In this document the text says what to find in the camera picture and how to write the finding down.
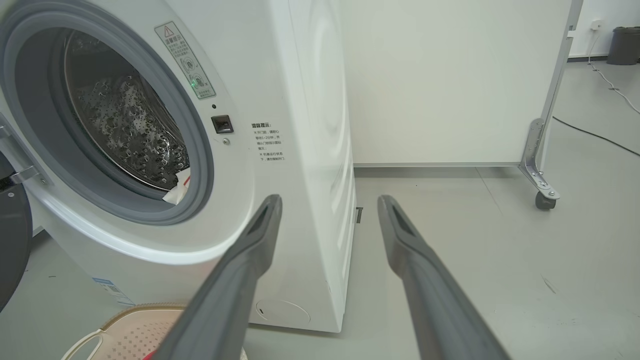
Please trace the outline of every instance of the gray floor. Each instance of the gray floor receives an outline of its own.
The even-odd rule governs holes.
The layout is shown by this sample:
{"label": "gray floor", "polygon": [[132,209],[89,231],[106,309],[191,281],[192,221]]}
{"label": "gray floor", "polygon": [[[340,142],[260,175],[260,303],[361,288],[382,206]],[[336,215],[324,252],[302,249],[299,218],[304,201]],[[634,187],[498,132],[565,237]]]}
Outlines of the gray floor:
{"label": "gray floor", "polygon": [[[640,65],[596,66],[640,104]],[[554,115],[640,151],[640,115],[585,63],[569,64]],[[640,159],[554,122],[545,177],[561,193],[540,211],[512,168],[358,169],[347,309],[340,334],[251,327],[256,359],[417,359],[399,279],[376,214],[393,195],[513,359],[640,357]],[[58,359],[120,310],[42,239],[0,313],[7,359]]]}

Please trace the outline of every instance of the laundry basket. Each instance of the laundry basket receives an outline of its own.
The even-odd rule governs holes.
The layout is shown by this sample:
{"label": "laundry basket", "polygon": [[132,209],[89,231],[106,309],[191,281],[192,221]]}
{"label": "laundry basket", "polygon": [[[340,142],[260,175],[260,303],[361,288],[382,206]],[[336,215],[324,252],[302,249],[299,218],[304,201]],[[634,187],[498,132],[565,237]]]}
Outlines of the laundry basket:
{"label": "laundry basket", "polygon": [[[98,345],[87,360],[144,360],[160,345],[183,310],[184,305],[171,303],[130,307],[80,339],[62,360],[71,360],[94,338],[99,339]],[[246,360],[244,349],[240,359]]]}

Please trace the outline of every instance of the stainless steel drum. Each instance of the stainless steel drum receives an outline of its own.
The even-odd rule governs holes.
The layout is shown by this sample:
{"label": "stainless steel drum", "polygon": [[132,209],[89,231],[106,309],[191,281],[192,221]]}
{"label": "stainless steel drum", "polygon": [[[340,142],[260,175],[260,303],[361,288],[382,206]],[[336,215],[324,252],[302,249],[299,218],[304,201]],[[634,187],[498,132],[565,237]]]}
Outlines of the stainless steel drum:
{"label": "stainless steel drum", "polygon": [[140,73],[80,31],[67,38],[63,66],[77,123],[102,154],[147,186],[173,188],[189,156],[175,121]]}

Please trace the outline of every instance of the power cord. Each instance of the power cord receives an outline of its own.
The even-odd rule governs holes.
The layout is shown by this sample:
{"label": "power cord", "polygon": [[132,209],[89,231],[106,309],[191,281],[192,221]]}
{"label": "power cord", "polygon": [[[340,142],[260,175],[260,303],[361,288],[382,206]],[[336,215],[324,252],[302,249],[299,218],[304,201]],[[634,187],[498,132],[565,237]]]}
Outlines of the power cord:
{"label": "power cord", "polygon": [[636,108],[636,107],[631,103],[631,100],[629,100],[629,98],[628,98],[625,94],[621,93],[621,92],[620,92],[620,90],[618,90],[618,89],[615,87],[615,85],[613,85],[613,83],[611,83],[611,81],[607,80],[607,78],[605,78],[605,77],[604,77],[604,74],[602,74],[602,71],[600,71],[600,70],[596,69],[596,67],[595,67],[595,66],[593,66],[593,64],[591,63],[591,52],[593,51],[594,46],[596,46],[596,43],[598,42],[598,39],[599,39],[599,38],[600,38],[600,33],[598,33],[598,36],[596,37],[596,40],[594,40],[594,41],[593,41],[593,45],[591,45],[591,49],[589,50],[589,57],[588,57],[588,61],[587,61],[587,63],[588,63],[589,65],[591,65],[591,67],[593,68],[593,71],[597,71],[597,72],[598,72],[598,74],[600,74],[600,76],[602,76],[602,79],[604,79],[604,81],[608,82],[608,83],[609,83],[609,85],[611,85],[611,87],[610,87],[610,89],[611,89],[611,90],[613,90],[613,91],[617,92],[620,96],[624,97],[624,98],[625,98],[625,100],[626,100],[626,102],[627,102],[627,104],[629,104],[629,106],[631,106],[631,108],[632,108],[636,113],[640,114],[640,110],[638,110],[638,109],[637,109],[637,108]]}
{"label": "power cord", "polygon": [[603,137],[603,136],[596,135],[596,134],[594,134],[594,133],[590,133],[589,131],[582,130],[582,129],[580,129],[580,128],[578,128],[578,127],[575,127],[575,126],[573,126],[573,125],[569,125],[569,124],[565,123],[564,121],[560,120],[560,119],[559,119],[559,118],[557,118],[557,117],[552,117],[552,118],[556,119],[558,122],[560,122],[560,123],[562,123],[562,124],[564,124],[564,125],[567,125],[568,127],[572,127],[572,128],[574,128],[574,129],[576,129],[576,130],[578,130],[578,131],[582,131],[583,133],[586,133],[586,134],[589,134],[589,135],[593,135],[593,136],[595,136],[595,137],[597,137],[597,138],[601,138],[601,139],[603,139],[603,140],[606,140],[606,141],[608,141],[608,142],[612,143],[613,145],[615,145],[615,146],[617,146],[617,147],[621,147],[622,149],[625,149],[626,151],[631,152],[632,154],[635,154],[635,155],[640,156],[640,154],[638,154],[637,152],[635,152],[635,151],[633,151],[633,150],[630,150],[630,149],[628,149],[628,148],[626,148],[626,147],[624,147],[624,146],[622,146],[622,145],[618,144],[617,142],[611,141],[611,140],[609,140],[609,139],[607,139],[607,138],[605,138],[605,137]]}

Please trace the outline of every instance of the round cover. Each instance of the round cover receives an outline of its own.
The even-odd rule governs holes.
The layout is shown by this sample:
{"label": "round cover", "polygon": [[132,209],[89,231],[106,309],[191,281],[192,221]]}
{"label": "round cover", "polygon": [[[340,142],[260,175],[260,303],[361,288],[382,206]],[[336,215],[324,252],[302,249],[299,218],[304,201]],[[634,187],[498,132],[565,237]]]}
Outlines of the round cover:
{"label": "round cover", "polygon": [[21,184],[12,186],[8,177],[13,173],[13,167],[0,152],[0,311],[22,279],[33,234],[27,193]]}

